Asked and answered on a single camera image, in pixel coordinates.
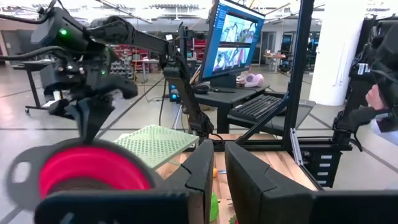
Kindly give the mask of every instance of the floor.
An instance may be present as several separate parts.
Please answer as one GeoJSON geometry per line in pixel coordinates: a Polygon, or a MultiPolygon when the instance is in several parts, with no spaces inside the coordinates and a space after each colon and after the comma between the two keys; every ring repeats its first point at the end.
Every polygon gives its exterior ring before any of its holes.
{"type": "MultiPolygon", "coordinates": [[[[274,91],[285,91],[288,75],[264,73],[267,82],[274,91]]],[[[162,96],[162,77],[151,74],[145,85],[139,85],[139,96],[131,100],[117,99],[116,109],[105,122],[98,136],[109,141],[122,133],[131,133],[150,124],[158,124],[162,96]]],[[[310,75],[302,82],[301,98],[308,99],[311,87],[310,75]]],[[[78,136],[75,123],[67,119],[49,116],[44,111],[31,110],[25,114],[24,105],[34,103],[29,82],[24,71],[0,68],[0,177],[4,177],[10,162],[22,151],[44,144],[53,144],[64,139],[78,136]]],[[[329,136],[333,118],[342,107],[316,105],[310,116],[298,129],[299,136],[329,136]]],[[[175,103],[165,102],[162,114],[162,126],[171,127],[177,114],[175,103]]],[[[207,113],[216,124],[216,112],[207,113]]],[[[243,128],[233,126],[232,133],[244,133],[243,128]]],[[[369,126],[363,126],[358,138],[364,146],[364,152],[357,149],[344,152],[332,190],[385,189],[398,182],[397,146],[373,134],[369,126]]],[[[0,224],[31,223],[32,214],[21,211],[9,201],[4,184],[0,184],[0,224]]]]}

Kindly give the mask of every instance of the black keyboard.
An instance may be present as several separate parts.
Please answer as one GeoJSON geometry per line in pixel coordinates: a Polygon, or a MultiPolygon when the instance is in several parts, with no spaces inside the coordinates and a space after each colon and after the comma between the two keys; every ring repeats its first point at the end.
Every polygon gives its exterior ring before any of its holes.
{"type": "Polygon", "coordinates": [[[244,104],[235,106],[229,113],[238,118],[259,121],[281,102],[282,98],[259,95],[244,104]]]}

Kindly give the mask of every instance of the wooden surface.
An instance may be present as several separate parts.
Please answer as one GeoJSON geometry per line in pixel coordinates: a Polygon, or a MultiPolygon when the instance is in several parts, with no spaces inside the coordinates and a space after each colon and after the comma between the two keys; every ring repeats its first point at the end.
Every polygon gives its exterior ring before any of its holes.
{"type": "MultiPolygon", "coordinates": [[[[240,134],[220,134],[224,140],[236,139],[240,134]]],[[[211,136],[213,139],[218,139],[217,136],[211,136]]],[[[270,134],[255,134],[251,139],[275,139],[270,134]]],[[[296,181],[299,184],[309,188],[310,190],[317,190],[311,183],[308,177],[303,173],[301,168],[294,162],[287,152],[252,152],[255,156],[268,163],[272,168],[286,177],[296,181]]],[[[182,153],[174,158],[174,161],[183,163],[190,153],[182,153]]],[[[218,170],[225,170],[225,156],[223,152],[215,152],[215,167],[218,170]]],[[[166,179],[169,175],[175,172],[178,166],[171,163],[166,163],[156,171],[166,179]]],[[[234,215],[231,194],[229,192],[228,181],[226,174],[219,174],[213,179],[213,192],[216,194],[219,201],[220,214],[218,219],[212,223],[228,224],[229,219],[234,215]]]]}

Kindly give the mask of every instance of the green led light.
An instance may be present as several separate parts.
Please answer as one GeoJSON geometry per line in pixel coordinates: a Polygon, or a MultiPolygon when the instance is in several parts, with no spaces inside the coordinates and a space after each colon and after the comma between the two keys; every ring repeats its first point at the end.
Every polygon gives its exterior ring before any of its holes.
{"type": "Polygon", "coordinates": [[[61,33],[62,35],[67,35],[67,34],[68,34],[68,31],[67,31],[66,29],[60,29],[60,33],[61,33]]]}

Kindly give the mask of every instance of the person's hand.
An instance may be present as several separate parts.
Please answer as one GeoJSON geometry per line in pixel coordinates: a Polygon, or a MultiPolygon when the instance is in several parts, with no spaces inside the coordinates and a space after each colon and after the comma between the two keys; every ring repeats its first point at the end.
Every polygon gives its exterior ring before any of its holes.
{"type": "Polygon", "coordinates": [[[373,85],[372,88],[366,94],[366,101],[369,103],[369,106],[373,107],[375,110],[381,110],[386,108],[383,101],[381,100],[379,87],[377,85],[373,85]]]}

